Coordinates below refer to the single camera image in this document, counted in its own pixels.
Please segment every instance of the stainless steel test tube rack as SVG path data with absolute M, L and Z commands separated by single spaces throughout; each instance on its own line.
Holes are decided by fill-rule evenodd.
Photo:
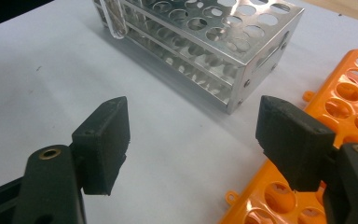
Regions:
M 93 0 L 128 37 L 231 114 L 272 71 L 303 8 L 282 0 Z

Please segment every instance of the orange plastic rack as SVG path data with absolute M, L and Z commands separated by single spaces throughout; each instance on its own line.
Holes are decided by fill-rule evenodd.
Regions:
M 358 49 L 348 52 L 317 93 L 306 91 L 305 111 L 337 136 L 335 147 L 358 142 Z M 226 194 L 229 210 L 220 223 L 323 224 L 324 185 L 315 192 L 295 192 L 267 160 L 245 191 Z

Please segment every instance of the white table surface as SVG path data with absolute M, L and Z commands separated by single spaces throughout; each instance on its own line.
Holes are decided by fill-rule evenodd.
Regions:
M 0 185 L 34 151 L 71 143 L 102 102 L 125 95 L 131 144 L 112 195 L 85 196 L 88 223 L 216 223 L 266 157 L 255 139 L 261 95 L 303 108 L 342 57 L 358 21 L 306 9 L 278 67 L 231 116 L 172 69 L 104 29 L 91 0 L 57 0 L 0 24 Z

